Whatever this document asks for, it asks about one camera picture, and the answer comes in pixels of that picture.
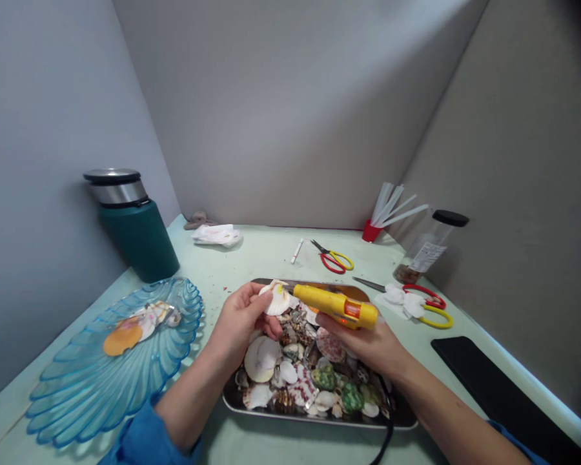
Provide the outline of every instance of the scissors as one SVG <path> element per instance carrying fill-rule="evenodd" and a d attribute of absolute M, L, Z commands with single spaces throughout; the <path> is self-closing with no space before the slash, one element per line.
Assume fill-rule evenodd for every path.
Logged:
<path fill-rule="evenodd" d="M 355 276 L 353 276 L 353 279 L 356 281 L 359 281 L 362 284 L 365 284 L 368 287 L 372 287 L 373 289 L 376 289 L 379 292 L 383 292 L 383 293 L 386 292 L 385 286 L 383 286 L 383 285 L 373 283 L 372 281 L 368 281 L 365 279 L 356 278 Z M 445 300 L 443 300 L 441 298 L 441 296 L 438 296 L 437 294 L 432 292 L 430 289 L 426 289 L 425 287 L 414 285 L 414 284 L 405 284 L 402 287 L 402 290 L 405 291 L 406 293 L 409 292 L 409 289 L 414 289 L 415 291 L 423 292 L 424 294 L 427 294 L 430 297 L 432 297 L 433 299 L 431 299 L 430 301 L 427 300 L 426 301 L 427 305 L 423 305 L 422 307 L 424 307 L 424 309 L 426 309 L 428 311 L 431 311 L 433 313 L 441 315 L 446 320 L 445 323 L 436 323 L 436 322 L 427 320 L 424 317 L 421 317 L 421 318 L 418 318 L 419 321 L 421 321 L 425 325 L 431 326 L 431 327 L 436 328 L 436 329 L 449 329 L 452 326 L 454 326 L 454 320 L 449 315 L 449 313 L 445 312 Z"/>
<path fill-rule="evenodd" d="M 347 272 L 347 270 L 352 270 L 355 268 L 355 265 L 351 259 L 346 255 L 342 255 L 341 253 L 334 251 L 328 251 L 326 248 L 321 247 L 321 245 L 313 239 L 310 239 L 310 242 L 312 242 L 320 251 L 319 255 L 321 256 L 321 261 L 323 262 L 323 265 L 325 265 L 325 268 L 327 268 L 329 271 L 333 271 L 337 274 L 344 274 Z M 349 266 L 345 266 L 344 263 L 340 261 L 340 258 L 346 260 L 349 263 Z"/>

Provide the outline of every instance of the jar label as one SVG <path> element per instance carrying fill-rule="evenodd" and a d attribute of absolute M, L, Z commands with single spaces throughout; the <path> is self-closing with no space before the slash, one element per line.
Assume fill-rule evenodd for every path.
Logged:
<path fill-rule="evenodd" d="M 441 254 L 446 249 L 446 245 L 435 245 L 430 242 L 424 242 L 424 245 L 413 259 L 413 262 L 411 262 L 411 265 L 409 265 L 409 268 L 418 273 L 426 273 L 428 268 L 437 261 L 437 258 L 441 257 Z"/>

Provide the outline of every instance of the forearm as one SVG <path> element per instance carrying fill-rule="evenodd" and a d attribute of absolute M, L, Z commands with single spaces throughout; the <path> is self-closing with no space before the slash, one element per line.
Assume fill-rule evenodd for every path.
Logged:
<path fill-rule="evenodd" d="M 223 355 L 207 345 L 158 402 L 155 411 L 182 452 L 198 440 L 231 373 Z"/>
<path fill-rule="evenodd" d="M 411 355 L 388 376 L 448 461 L 459 464 L 529 464 L 499 432 L 439 381 Z"/>

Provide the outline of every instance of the shell-shaped glass dish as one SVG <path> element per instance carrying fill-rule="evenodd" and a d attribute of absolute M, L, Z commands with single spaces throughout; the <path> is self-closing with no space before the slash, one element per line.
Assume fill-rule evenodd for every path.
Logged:
<path fill-rule="evenodd" d="M 111 357 L 103 342 L 116 323 L 162 300 L 181 312 L 177 327 L 160 324 L 146 340 Z M 43 371 L 30 394 L 28 434 L 61 448 L 116 428 L 160 392 L 187 357 L 202 315 L 202 297 L 186 278 L 146 285 L 103 311 L 71 339 Z"/>

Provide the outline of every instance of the blue sleeve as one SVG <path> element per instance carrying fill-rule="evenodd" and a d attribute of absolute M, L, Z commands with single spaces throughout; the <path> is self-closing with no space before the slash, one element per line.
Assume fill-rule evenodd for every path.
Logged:
<path fill-rule="evenodd" d="M 529 450 L 521 442 L 519 442 L 519 440 L 512 436 L 512 434 L 510 434 L 508 430 L 505 429 L 501 424 L 493 420 L 488 420 L 488 423 L 499 433 L 501 433 L 501 435 L 505 437 L 508 441 L 512 442 L 522 453 L 524 453 L 533 465 L 549 465 L 549 463 L 545 459 L 534 454 L 531 450 Z"/>
<path fill-rule="evenodd" d="M 202 441 L 199 438 L 188 456 L 170 441 L 163 420 L 153 406 L 163 394 L 152 395 L 138 414 L 127 420 L 112 449 L 99 465 L 193 465 L 198 463 Z"/>

